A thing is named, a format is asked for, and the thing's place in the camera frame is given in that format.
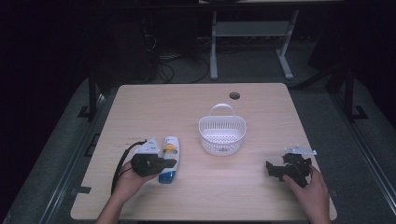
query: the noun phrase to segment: black strap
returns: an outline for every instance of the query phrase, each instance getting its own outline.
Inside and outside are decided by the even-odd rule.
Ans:
[[[122,167],[122,165],[125,162],[125,158],[128,156],[129,151],[131,151],[131,149],[137,145],[143,145],[147,142],[147,140],[145,140],[144,142],[136,142],[133,143],[130,147],[128,147],[128,149],[125,149],[124,153],[122,154],[122,157],[120,159],[119,164],[117,165],[117,169],[116,172],[114,173],[113,176],[113,183],[111,184],[111,194],[113,194],[114,188],[116,187],[117,181],[119,180],[119,176],[120,176],[120,169]]]

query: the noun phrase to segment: hand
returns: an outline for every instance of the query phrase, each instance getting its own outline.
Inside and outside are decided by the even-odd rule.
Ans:
[[[330,221],[330,196],[322,174],[312,165],[311,182],[301,188],[292,178],[283,176],[286,184],[296,196],[300,206],[312,224],[331,223]]]
[[[121,203],[126,203],[132,198],[150,179],[155,178],[158,175],[148,175],[141,177],[132,170],[131,162],[126,162],[120,170],[119,180],[117,181],[116,187],[112,197],[120,200]]]

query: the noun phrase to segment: floor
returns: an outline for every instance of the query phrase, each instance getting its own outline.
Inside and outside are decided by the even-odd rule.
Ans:
[[[287,59],[295,78],[286,80],[276,58],[278,44],[279,40],[263,40],[259,46],[221,51],[216,81],[207,73],[209,54],[203,52],[196,59],[182,57],[160,65],[150,84],[281,82],[291,87],[318,73],[307,65],[315,43],[293,41]],[[325,77],[303,90],[290,91],[290,95],[310,145],[318,152],[318,164],[338,212],[333,223],[396,223],[396,211],[390,206],[395,198],[384,193],[392,191],[387,183],[396,186],[396,131],[358,80],[354,105],[361,106],[368,119],[350,122],[342,111],[343,88],[328,93],[328,81]],[[74,220],[70,210],[116,93],[114,88],[100,97],[98,113],[88,122],[78,117],[89,103],[88,82],[81,83],[4,223],[93,223]]]

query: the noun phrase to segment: white basket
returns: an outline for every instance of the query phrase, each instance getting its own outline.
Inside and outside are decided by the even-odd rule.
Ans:
[[[233,111],[231,116],[212,116],[218,107],[228,107]],[[235,115],[233,108],[227,104],[212,107],[209,116],[199,120],[201,143],[205,152],[214,156],[230,156],[242,145],[247,130],[244,119]]]

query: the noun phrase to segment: basket handle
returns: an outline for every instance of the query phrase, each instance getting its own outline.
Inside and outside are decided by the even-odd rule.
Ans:
[[[214,105],[214,106],[210,109],[209,116],[211,116],[211,115],[212,115],[212,112],[213,112],[216,108],[219,108],[219,107],[228,107],[228,108],[230,108],[230,109],[233,111],[233,116],[235,116],[235,111],[233,110],[233,107],[230,106],[230,105],[227,105],[227,104],[217,104],[217,105]]]

